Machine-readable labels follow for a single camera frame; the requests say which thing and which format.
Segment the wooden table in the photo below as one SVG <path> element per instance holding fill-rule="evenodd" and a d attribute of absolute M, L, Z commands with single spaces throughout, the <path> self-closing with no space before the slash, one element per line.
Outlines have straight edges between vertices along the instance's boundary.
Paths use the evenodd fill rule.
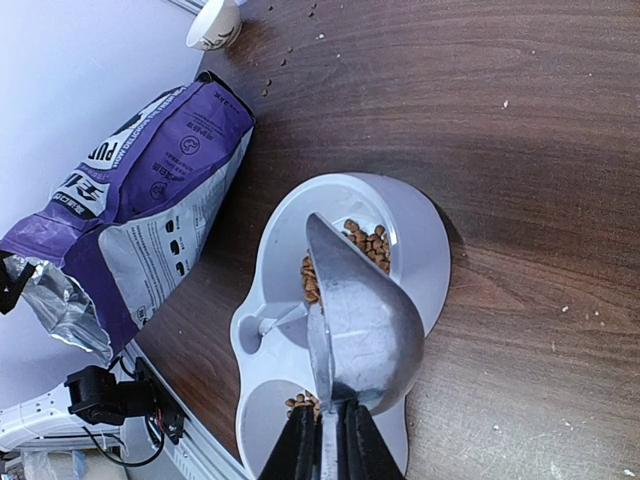
<path fill-rule="evenodd" d="M 141 335 L 191 409 L 237 455 L 228 330 L 262 229 L 302 181 L 375 172 L 428 194 L 453 245 L 408 478 L 640 477 L 640 5 L 243 8 L 203 67 L 254 108 L 255 137 L 200 264 Z"/>

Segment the spilled kibble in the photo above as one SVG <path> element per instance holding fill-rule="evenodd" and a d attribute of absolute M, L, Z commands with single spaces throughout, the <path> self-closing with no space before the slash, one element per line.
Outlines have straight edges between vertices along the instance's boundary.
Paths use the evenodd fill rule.
<path fill-rule="evenodd" d="M 320 418 L 320 401 L 308 390 L 305 390 L 304 394 L 299 393 L 296 398 L 288 399 L 284 404 L 290 409 L 287 412 L 287 418 L 291 417 L 293 410 L 297 407 L 313 407 L 314 420 L 317 422 Z"/>
<path fill-rule="evenodd" d="M 345 232 L 342 232 L 362 253 L 372 262 L 389 275 L 391 272 L 391 246 L 389 245 L 389 235 L 382 225 L 375 228 L 374 233 L 369 235 L 363 231 L 353 220 L 349 219 L 344 223 Z M 315 303 L 322 306 L 320 298 L 320 285 L 316 277 L 315 269 L 311 262 L 311 257 L 306 256 L 302 260 L 302 286 L 304 288 L 304 298 L 309 305 Z"/>

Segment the small bowl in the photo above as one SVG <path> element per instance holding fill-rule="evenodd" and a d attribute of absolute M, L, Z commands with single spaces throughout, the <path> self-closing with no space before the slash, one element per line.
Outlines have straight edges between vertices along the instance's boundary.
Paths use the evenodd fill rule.
<path fill-rule="evenodd" d="M 390 278 L 413 300 L 425 336 L 449 288 L 451 254 L 444 225 L 429 199 L 410 185 L 378 175 L 329 174 L 289 193 L 264 230 L 253 285 L 231 323 L 241 381 L 236 434 L 242 461 L 254 477 L 286 423 L 284 402 L 305 389 L 315 393 L 300 275 L 311 213 L 321 214 L 339 230 L 347 219 L 369 233 L 377 225 L 385 227 L 391 245 Z M 374 420 L 396 463 L 406 471 L 404 402 Z"/>

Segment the pet food bag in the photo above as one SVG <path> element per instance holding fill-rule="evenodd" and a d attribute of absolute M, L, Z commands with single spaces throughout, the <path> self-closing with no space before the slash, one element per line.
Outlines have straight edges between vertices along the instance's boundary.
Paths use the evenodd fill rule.
<path fill-rule="evenodd" d="M 21 294 L 107 364 L 198 260 L 254 125 L 209 72 L 151 102 L 0 241 L 3 313 Z"/>

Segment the foil lining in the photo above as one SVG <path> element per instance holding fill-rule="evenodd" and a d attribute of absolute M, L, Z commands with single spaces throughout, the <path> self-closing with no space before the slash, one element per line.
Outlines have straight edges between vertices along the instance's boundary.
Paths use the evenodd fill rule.
<path fill-rule="evenodd" d="M 113 355 L 107 333 L 100 327 L 93 301 L 51 262 L 17 255 L 4 259 L 12 280 L 30 263 L 36 267 L 22 292 L 38 320 L 52 337 L 96 355 L 108 365 Z"/>

